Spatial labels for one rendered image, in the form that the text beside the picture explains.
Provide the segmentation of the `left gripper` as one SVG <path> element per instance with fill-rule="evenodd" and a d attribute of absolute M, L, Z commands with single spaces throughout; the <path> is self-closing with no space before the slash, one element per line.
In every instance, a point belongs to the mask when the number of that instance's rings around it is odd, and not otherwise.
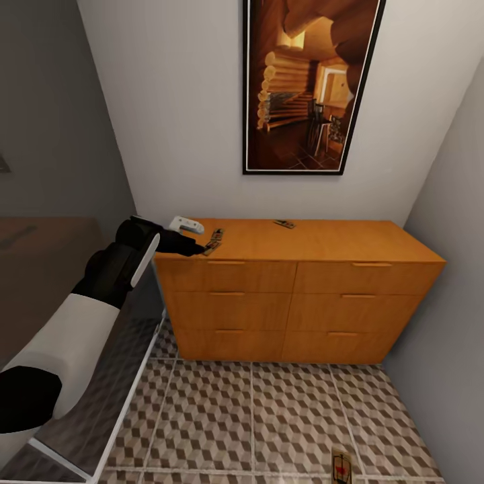
<path fill-rule="evenodd" d="M 204 253 L 204 247 L 196 244 L 196 240 L 183 236 L 176 231 L 168 230 L 171 235 L 171 245 L 166 250 L 167 253 L 178 253 L 180 255 L 191 257 L 192 255 L 200 255 Z"/>

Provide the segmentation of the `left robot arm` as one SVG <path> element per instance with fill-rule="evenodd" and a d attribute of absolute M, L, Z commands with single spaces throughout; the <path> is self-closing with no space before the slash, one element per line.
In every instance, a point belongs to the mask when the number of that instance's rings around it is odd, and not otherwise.
<path fill-rule="evenodd" d="M 169 230 L 132 215 L 115 240 L 87 262 L 85 276 L 33 339 L 0 372 L 0 462 L 9 462 L 50 419 L 84 394 L 118 313 L 155 252 L 204 253 L 183 231 L 198 221 L 176 216 Z M 66 482 L 66 484 L 86 484 Z"/>

